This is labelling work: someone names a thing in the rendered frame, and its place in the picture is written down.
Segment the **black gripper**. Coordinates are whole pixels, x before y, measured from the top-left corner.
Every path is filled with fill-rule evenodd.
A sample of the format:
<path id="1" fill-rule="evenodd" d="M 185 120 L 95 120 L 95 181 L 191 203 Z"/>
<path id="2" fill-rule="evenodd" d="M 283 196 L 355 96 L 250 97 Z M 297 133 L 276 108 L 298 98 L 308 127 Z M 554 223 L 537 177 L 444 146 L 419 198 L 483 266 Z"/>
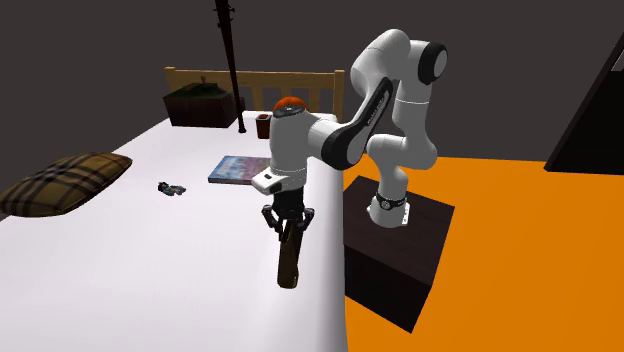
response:
<path id="1" fill-rule="evenodd" d="M 305 232 L 314 218 L 315 210 L 313 208 L 304 208 L 303 203 L 304 189 L 298 188 L 279 192 L 273 195 L 272 206 L 264 205 L 261 213 L 265 218 L 267 225 L 278 234 L 279 241 L 285 241 L 284 235 L 284 219 L 297 219 L 296 228 L 301 233 Z"/>

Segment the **brown bottle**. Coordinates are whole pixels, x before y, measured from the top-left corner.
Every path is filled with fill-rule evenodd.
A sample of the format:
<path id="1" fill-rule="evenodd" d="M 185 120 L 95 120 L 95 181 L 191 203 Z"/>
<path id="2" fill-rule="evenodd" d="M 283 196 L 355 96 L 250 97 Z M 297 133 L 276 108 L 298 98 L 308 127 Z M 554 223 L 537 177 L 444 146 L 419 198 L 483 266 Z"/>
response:
<path id="1" fill-rule="evenodd" d="M 297 286 L 298 259 L 302 242 L 302 232 L 293 221 L 288 221 L 284 230 L 285 240 L 280 242 L 277 283 L 281 288 L 293 289 Z"/>

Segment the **blue book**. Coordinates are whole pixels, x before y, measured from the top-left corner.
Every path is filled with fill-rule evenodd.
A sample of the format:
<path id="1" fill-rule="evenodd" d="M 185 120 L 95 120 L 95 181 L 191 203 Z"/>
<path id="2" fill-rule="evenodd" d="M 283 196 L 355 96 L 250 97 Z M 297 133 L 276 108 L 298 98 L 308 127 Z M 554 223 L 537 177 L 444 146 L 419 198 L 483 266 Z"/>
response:
<path id="1" fill-rule="evenodd" d="M 265 170 L 270 158 L 224 156 L 208 176 L 209 183 L 250 185 L 252 178 Z"/>

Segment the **dark robot stand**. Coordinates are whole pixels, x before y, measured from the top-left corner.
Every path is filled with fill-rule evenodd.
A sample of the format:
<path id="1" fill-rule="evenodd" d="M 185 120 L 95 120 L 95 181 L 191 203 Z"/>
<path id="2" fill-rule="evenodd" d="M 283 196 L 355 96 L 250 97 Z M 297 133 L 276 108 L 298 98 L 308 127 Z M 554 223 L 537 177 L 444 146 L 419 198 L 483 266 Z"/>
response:
<path id="1" fill-rule="evenodd" d="M 343 192 L 345 293 L 412 332 L 433 286 L 454 207 L 409 192 L 408 224 L 380 227 L 366 210 L 377 185 L 359 176 Z"/>

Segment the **dark brown box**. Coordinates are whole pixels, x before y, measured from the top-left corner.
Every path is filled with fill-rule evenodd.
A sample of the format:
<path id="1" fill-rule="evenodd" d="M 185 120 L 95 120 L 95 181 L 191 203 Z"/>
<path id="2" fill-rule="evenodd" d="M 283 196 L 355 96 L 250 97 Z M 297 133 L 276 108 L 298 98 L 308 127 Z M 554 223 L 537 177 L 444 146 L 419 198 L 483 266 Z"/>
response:
<path id="1" fill-rule="evenodd" d="M 235 96 L 216 83 L 191 83 L 163 101 L 173 126 L 228 128 L 237 118 Z"/>

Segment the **white bed with wooden headboard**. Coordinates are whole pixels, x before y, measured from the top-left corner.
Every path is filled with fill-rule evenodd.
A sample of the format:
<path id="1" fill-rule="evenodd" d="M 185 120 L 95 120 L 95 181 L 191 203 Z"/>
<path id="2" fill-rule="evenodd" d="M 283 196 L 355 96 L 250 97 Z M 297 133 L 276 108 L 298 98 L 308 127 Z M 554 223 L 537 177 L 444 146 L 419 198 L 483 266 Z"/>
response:
<path id="1" fill-rule="evenodd" d="M 131 168 L 68 214 L 0 221 L 0 352 L 348 352 L 340 172 L 308 162 L 294 289 L 250 186 L 212 184 L 247 132 L 162 121 L 120 148 Z M 160 192 L 159 182 L 182 195 Z"/>

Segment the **black baseball bat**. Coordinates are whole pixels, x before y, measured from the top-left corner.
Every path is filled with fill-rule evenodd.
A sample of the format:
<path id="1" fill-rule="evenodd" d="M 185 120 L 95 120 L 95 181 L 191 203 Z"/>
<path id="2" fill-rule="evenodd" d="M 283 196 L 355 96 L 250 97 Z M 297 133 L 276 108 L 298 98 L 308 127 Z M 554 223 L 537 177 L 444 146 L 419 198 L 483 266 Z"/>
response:
<path id="1" fill-rule="evenodd" d="M 237 70 L 235 64 L 235 55 L 234 55 L 234 47 L 233 47 L 233 37 L 232 37 L 232 29 L 231 22 L 233 18 L 231 14 L 235 11 L 235 9 L 229 4 L 229 0 L 214 0 L 215 9 L 214 11 L 218 16 L 217 26 L 221 31 L 222 39 L 225 47 L 228 68 L 230 73 L 230 79 L 232 83 L 232 90 L 234 93 L 235 106 L 236 106 L 236 117 L 238 122 L 238 132 L 243 134 L 246 133 L 246 127 L 242 117 L 242 105 L 239 94 L 239 86 L 237 80 Z"/>

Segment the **brown plaid pillow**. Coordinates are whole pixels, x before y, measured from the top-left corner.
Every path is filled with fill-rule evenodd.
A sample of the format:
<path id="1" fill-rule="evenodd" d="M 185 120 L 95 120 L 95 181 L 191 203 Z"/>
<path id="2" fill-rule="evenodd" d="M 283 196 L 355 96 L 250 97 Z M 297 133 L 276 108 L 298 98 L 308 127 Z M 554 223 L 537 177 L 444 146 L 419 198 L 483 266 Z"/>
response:
<path id="1" fill-rule="evenodd" d="M 63 215 L 114 183 L 132 159 L 109 152 L 62 158 L 0 194 L 0 213 L 18 217 Z"/>

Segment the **black tall furniture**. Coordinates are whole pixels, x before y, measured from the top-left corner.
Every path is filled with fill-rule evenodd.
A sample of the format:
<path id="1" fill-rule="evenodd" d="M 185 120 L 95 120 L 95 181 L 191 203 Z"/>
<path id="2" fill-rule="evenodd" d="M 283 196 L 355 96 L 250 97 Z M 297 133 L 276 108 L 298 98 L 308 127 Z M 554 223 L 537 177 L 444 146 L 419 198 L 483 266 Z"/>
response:
<path id="1" fill-rule="evenodd" d="M 624 33 L 551 153 L 548 172 L 624 175 Z"/>

